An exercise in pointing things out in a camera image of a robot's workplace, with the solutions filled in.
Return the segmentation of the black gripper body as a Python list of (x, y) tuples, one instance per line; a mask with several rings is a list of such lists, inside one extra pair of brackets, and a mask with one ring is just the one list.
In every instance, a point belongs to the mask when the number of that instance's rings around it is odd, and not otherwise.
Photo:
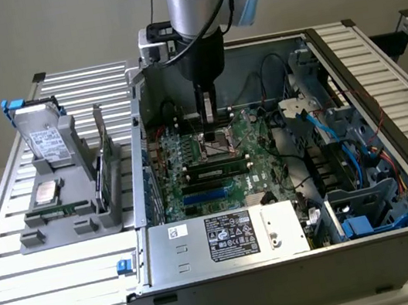
[(179, 72), (194, 86), (213, 83), (225, 66), (223, 33), (215, 31), (200, 39), (176, 63)]

